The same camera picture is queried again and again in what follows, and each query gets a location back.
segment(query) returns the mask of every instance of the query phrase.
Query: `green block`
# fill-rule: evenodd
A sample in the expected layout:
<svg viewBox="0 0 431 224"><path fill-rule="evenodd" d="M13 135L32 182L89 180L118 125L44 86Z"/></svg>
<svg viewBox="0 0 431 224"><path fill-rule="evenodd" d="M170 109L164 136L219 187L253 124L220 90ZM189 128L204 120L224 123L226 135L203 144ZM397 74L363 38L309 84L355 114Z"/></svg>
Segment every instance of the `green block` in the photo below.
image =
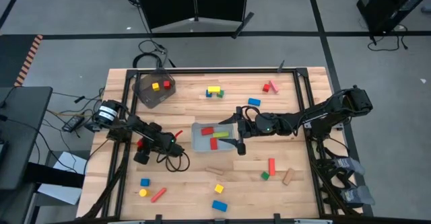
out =
<svg viewBox="0 0 431 224"><path fill-rule="evenodd" d="M224 95L224 90L220 90L220 93L217 94L217 97L222 98Z"/></svg>
<svg viewBox="0 0 431 224"><path fill-rule="evenodd" d="M268 178L269 178L269 174L268 174L267 172L263 172L263 173L262 173L262 175L261 175L261 177L262 177L262 179L264 179L264 180L268 180Z"/></svg>
<svg viewBox="0 0 431 224"><path fill-rule="evenodd" d="M215 138L229 137L229 132L213 133L213 137Z"/></svg>

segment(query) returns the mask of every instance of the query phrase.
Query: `wooden table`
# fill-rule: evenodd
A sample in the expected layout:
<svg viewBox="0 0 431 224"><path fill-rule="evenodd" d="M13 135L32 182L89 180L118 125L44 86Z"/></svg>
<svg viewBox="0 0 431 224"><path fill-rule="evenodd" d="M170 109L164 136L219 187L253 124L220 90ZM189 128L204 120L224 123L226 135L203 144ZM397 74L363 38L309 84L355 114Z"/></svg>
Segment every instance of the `wooden table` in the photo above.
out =
<svg viewBox="0 0 431 224"><path fill-rule="evenodd" d="M121 101L126 69L111 69L106 82L104 100ZM316 104L325 101L331 87L324 67L309 67L309 78ZM213 123L227 119L236 106L247 105L248 98L262 100L261 112L299 111L293 77L287 73L241 73L241 74L175 74L176 93L154 109L137 105L137 115L146 122L156 122L163 131L176 133L184 130L177 143L190 156L191 166L182 173L168 172L163 163L156 163L156 153L150 155L147 165L133 161L136 144L132 144L127 170L127 180L121 219L154 219L162 214L163 219L270 219L274 213L282 218L318 217L316 197L312 185L310 164L301 130L297 137L271 136L245 139L247 154L239 156L236 150L227 153L196 153L191 149L191 125L194 122ZM274 79L280 91L265 93L262 87ZM300 80L302 95L308 107L303 80ZM223 99L205 97L209 85L220 85L225 91ZM344 142L342 132L331 133L334 139ZM105 141L106 131L96 133L92 151ZM133 142L139 135L133 135ZM334 153L346 155L344 146L326 140L325 146ZM77 217L85 214L103 191L112 154L112 143L107 143L95 153L85 178ZM275 158L276 176L268 181L261 179L268 171L268 158ZM206 172L206 167L224 170L219 176ZM286 170L296 170L289 186L282 184ZM141 178L151 179L147 187L150 196L161 188L167 192L155 203L151 197L140 197ZM214 191L216 184L224 186L222 194ZM112 193L110 215L114 213L117 191ZM211 207L213 200L228 204L226 213Z"/></svg>

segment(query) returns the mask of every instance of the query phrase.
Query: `yellow block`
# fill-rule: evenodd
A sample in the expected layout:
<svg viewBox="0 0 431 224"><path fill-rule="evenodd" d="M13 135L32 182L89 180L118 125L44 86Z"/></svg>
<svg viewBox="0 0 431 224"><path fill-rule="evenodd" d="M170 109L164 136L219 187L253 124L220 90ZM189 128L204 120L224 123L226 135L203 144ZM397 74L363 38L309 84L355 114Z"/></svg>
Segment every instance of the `yellow block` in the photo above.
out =
<svg viewBox="0 0 431 224"><path fill-rule="evenodd" d="M208 86L208 93L220 93L220 86Z"/></svg>
<svg viewBox="0 0 431 224"><path fill-rule="evenodd" d="M159 91L160 90L159 83L153 83L153 90L154 91Z"/></svg>
<svg viewBox="0 0 431 224"><path fill-rule="evenodd" d="M218 193L222 193L222 191L223 191L223 189L224 189L224 187L223 186L221 186L221 185L219 185L219 184L217 184L216 186L215 186L215 191L216 192L218 192Z"/></svg>
<svg viewBox="0 0 431 224"><path fill-rule="evenodd" d="M229 137L229 132L213 133L213 137L215 138Z"/></svg>
<svg viewBox="0 0 431 224"><path fill-rule="evenodd" d="M145 196L147 196L147 194L148 194L148 191L146 189L142 189L139 191L139 195L141 197L145 197Z"/></svg>

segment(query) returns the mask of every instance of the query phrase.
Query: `colored block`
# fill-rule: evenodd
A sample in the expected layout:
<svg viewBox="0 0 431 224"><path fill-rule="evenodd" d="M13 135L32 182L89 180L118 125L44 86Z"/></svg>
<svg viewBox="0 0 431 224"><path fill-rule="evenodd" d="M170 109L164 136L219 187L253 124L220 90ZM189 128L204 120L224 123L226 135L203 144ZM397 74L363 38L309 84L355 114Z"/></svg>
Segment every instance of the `colored block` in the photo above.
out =
<svg viewBox="0 0 431 224"><path fill-rule="evenodd" d="M263 91L265 91L265 92L268 92L269 91L269 89L271 88L271 86L269 85L269 84L265 84L264 86L263 86Z"/></svg>
<svg viewBox="0 0 431 224"><path fill-rule="evenodd" d="M290 181L294 177L294 174L295 174L295 170L289 167L288 171L286 172L286 175L284 176L283 184L289 185Z"/></svg>
<svg viewBox="0 0 431 224"><path fill-rule="evenodd" d="M150 179L141 179L141 186L150 186Z"/></svg>
<svg viewBox="0 0 431 224"><path fill-rule="evenodd" d="M163 195L166 192L166 188L162 188L155 196L153 196L153 198L151 198L151 202L154 203L156 202L161 195Z"/></svg>
<svg viewBox="0 0 431 224"><path fill-rule="evenodd" d="M274 83L274 80L270 80L269 81L269 84L271 85L271 87L272 87L272 89L274 89L274 91L276 92L276 93L278 93L278 87L275 85L275 83Z"/></svg>
<svg viewBox="0 0 431 224"><path fill-rule="evenodd" d="M264 179L264 180L268 180L268 178L269 178L269 174L268 174L267 172L263 172L263 173L261 174L261 177L262 177L262 179Z"/></svg>
<svg viewBox="0 0 431 224"><path fill-rule="evenodd" d="M228 210L228 205L226 203L215 200L213 201L213 208L219 211L226 212Z"/></svg>
<svg viewBox="0 0 431 224"><path fill-rule="evenodd" d="M140 197L145 197L148 195L148 191L146 189L142 189L139 191Z"/></svg>
<svg viewBox="0 0 431 224"><path fill-rule="evenodd" d="M268 159L269 164L269 175L274 176L275 175L275 159Z"/></svg>
<svg viewBox="0 0 431 224"><path fill-rule="evenodd" d="M153 90L154 91L159 91L160 90L159 83L153 83Z"/></svg>
<svg viewBox="0 0 431 224"><path fill-rule="evenodd" d="M221 194L221 193L222 193L222 191L223 191L223 189L224 189L224 187L223 187L223 186L221 186L221 185L217 184L217 185L215 186L215 189L214 189L214 190L215 190L217 193Z"/></svg>
<svg viewBox="0 0 431 224"><path fill-rule="evenodd" d="M211 98L213 96L213 94L208 93L208 89L207 89L206 95L207 95L207 98Z"/></svg>
<svg viewBox="0 0 431 224"><path fill-rule="evenodd" d="M220 93L217 94L217 97L222 98L224 95L224 90L220 90Z"/></svg>
<svg viewBox="0 0 431 224"><path fill-rule="evenodd" d="M170 89L170 81L169 81L169 80L165 80L165 81L163 82L163 87L164 87L165 89Z"/></svg>
<svg viewBox="0 0 431 224"><path fill-rule="evenodd" d="M261 106L261 100L249 98L248 104L253 105L253 106Z"/></svg>
<svg viewBox="0 0 431 224"><path fill-rule="evenodd" d="M229 132L213 133L213 137L215 138L229 137Z"/></svg>
<svg viewBox="0 0 431 224"><path fill-rule="evenodd" d="M220 90L221 90L220 86L208 86L209 93L220 93Z"/></svg>
<svg viewBox="0 0 431 224"><path fill-rule="evenodd" d="M218 149L216 138L211 138L209 140L209 144L211 145L211 150L217 150Z"/></svg>
<svg viewBox="0 0 431 224"><path fill-rule="evenodd" d="M214 133L214 127L202 128L201 133L203 136L213 134Z"/></svg>

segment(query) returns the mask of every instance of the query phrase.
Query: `blue block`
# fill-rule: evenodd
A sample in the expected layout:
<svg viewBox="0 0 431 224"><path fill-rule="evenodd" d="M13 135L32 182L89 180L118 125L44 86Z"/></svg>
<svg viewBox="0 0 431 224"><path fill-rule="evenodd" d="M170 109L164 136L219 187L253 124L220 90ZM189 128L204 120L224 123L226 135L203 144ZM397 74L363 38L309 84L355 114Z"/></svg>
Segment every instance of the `blue block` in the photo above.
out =
<svg viewBox="0 0 431 224"><path fill-rule="evenodd" d="M228 209L228 204L215 200L213 201L213 208L219 211L226 212L226 210Z"/></svg>
<svg viewBox="0 0 431 224"><path fill-rule="evenodd" d="M254 106L261 106L261 100L249 98L248 104L254 105Z"/></svg>
<svg viewBox="0 0 431 224"><path fill-rule="evenodd" d="M141 179L141 186L150 186L150 179Z"/></svg>
<svg viewBox="0 0 431 224"><path fill-rule="evenodd" d="M207 95L207 98L211 98L213 96L212 93L208 93L208 89L207 89L206 95Z"/></svg>

